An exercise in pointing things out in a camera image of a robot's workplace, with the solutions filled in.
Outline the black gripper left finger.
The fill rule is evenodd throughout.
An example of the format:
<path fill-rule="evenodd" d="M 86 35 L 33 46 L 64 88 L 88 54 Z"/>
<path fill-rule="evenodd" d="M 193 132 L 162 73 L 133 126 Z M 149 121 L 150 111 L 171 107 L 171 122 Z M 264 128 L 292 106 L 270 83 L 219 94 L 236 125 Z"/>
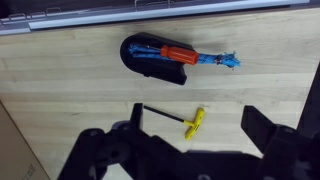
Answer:
<path fill-rule="evenodd" d="M 142 128 L 143 119 L 143 104 L 135 103 L 130 117 L 130 124 L 132 129 L 140 130 Z"/>

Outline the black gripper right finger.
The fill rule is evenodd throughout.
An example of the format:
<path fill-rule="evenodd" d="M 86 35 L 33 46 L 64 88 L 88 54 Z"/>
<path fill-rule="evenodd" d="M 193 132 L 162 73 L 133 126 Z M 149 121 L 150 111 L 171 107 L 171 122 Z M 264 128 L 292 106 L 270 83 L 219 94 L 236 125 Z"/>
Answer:
<path fill-rule="evenodd" d="M 277 126 L 255 106 L 246 105 L 243 109 L 241 128 L 258 150 L 265 154 Z"/>

